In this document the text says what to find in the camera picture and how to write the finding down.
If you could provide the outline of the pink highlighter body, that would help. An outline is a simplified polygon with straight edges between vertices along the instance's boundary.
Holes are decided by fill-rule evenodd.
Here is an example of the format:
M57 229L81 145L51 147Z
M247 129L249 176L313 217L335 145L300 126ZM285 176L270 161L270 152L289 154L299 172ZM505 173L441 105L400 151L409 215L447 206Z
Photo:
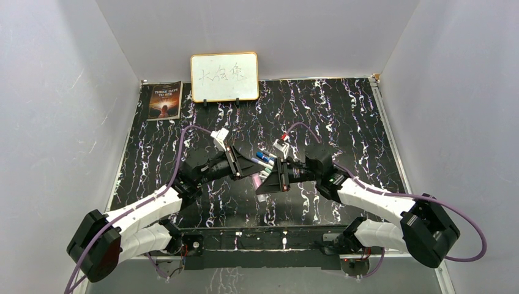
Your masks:
M255 173L251 176L251 178L252 178L254 190L257 190L257 188L259 188L260 185L263 183L264 176L259 173ZM265 194L256 194L256 198L260 203L265 202L267 200L267 197Z

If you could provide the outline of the white marker dark grey cap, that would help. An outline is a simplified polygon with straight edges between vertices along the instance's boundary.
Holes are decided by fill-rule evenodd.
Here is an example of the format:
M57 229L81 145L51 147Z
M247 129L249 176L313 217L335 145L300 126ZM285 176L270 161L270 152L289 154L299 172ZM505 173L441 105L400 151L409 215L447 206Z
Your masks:
M265 153L270 158L273 158L273 159L277 158L276 155L274 155L273 153L270 153L269 151L264 150L263 153Z

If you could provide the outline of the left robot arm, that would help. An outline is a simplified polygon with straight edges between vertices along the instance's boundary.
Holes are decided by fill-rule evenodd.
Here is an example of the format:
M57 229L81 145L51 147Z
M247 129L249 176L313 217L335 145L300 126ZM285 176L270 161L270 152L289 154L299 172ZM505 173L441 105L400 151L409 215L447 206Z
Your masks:
M178 213L201 196L203 184L229 177L237 181L264 170L234 146L209 157L191 152L175 169L172 184L123 208L101 213L95 209L83 218L66 252L90 282L106 278L118 264L151 251L175 255L183 239L163 218Z

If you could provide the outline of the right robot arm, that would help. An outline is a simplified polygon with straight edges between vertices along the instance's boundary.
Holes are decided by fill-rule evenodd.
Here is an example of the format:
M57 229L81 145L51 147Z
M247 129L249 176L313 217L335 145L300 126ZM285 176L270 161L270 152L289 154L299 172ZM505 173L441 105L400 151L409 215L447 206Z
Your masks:
M437 268L460 237L460 231L436 199L423 195L411 200L367 184L340 168L325 150L306 150L304 161L276 158L256 194L287 192L292 183L315 182L321 196L342 205L355 206L382 220L357 217L333 241L336 250L361 253L383 247L409 253L429 268Z

